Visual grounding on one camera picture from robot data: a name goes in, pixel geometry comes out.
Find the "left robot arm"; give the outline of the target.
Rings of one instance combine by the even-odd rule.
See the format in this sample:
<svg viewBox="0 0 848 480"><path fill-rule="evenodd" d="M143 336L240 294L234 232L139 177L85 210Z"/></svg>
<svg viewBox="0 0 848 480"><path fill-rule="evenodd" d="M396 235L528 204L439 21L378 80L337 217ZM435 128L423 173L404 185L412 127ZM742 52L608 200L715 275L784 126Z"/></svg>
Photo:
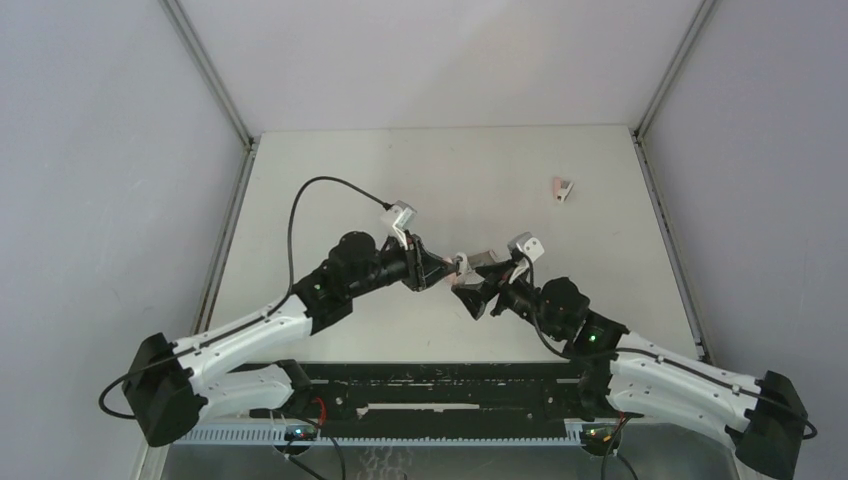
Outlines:
<svg viewBox="0 0 848 480"><path fill-rule="evenodd" d="M157 333L143 340L121 391L151 447L239 411L279 408L301 416L313 392L295 362L241 370L252 354L318 334L350 315L357 297L397 282L424 291L458 269L457 260L427 251L416 235L390 237L378 248L371 235L349 232L283 299L205 333L176 341Z"/></svg>

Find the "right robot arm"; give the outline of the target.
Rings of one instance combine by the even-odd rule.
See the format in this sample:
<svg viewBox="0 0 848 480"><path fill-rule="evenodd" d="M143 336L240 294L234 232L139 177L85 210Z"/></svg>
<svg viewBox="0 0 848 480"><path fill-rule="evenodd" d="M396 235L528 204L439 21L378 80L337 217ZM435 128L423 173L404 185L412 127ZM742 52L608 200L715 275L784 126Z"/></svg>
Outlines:
<svg viewBox="0 0 848 480"><path fill-rule="evenodd" d="M815 435L787 376L768 370L755 377L678 355L591 310L567 277L536 286L524 259L462 267L452 291L473 318L510 311L555 355L578 365L587 418L620 413L674 424L772 479L794 477L802 443Z"/></svg>

